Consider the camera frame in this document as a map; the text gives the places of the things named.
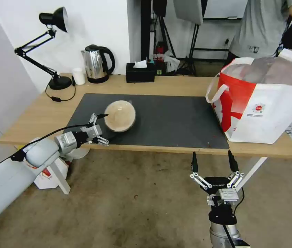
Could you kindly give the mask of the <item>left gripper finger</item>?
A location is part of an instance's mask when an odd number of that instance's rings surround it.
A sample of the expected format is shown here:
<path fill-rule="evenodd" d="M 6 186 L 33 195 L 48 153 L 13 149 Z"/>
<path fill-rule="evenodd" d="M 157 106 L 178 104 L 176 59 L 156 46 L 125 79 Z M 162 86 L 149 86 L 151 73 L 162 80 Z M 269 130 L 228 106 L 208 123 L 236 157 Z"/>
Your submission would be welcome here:
<path fill-rule="evenodd" d="M 92 144 L 98 144 L 103 146 L 109 146 L 113 141 L 117 140 L 120 137 L 120 135 L 112 135 L 108 138 L 105 138 L 101 135 L 96 136 L 92 139 Z"/>
<path fill-rule="evenodd" d="M 108 114 L 95 114 L 95 113 L 93 113 L 93 114 L 91 115 L 90 120 L 89 120 L 88 126 L 91 127 L 91 126 L 96 125 L 96 121 L 97 121 L 98 119 L 102 119 L 102 118 L 104 118 L 104 117 L 106 117 L 106 116 L 108 116 Z"/>

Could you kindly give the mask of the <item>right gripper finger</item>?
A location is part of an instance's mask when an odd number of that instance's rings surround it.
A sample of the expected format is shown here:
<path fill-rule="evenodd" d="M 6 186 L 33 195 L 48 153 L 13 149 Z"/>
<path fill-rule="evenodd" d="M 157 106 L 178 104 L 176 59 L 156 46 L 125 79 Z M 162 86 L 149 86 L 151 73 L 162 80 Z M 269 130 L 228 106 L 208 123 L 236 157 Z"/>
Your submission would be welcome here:
<path fill-rule="evenodd" d="M 192 173 L 190 174 L 190 178 L 194 182 L 196 182 L 202 189 L 211 188 L 211 184 L 198 174 L 198 162 L 196 152 L 193 152 L 192 154 L 191 171 Z"/>
<path fill-rule="evenodd" d="M 234 155 L 229 150 L 228 151 L 229 166 L 231 169 L 231 174 L 228 176 L 229 183 L 227 183 L 228 188 L 237 189 L 238 186 L 242 183 L 244 178 L 244 173 L 239 171 L 238 163 L 234 158 Z"/>

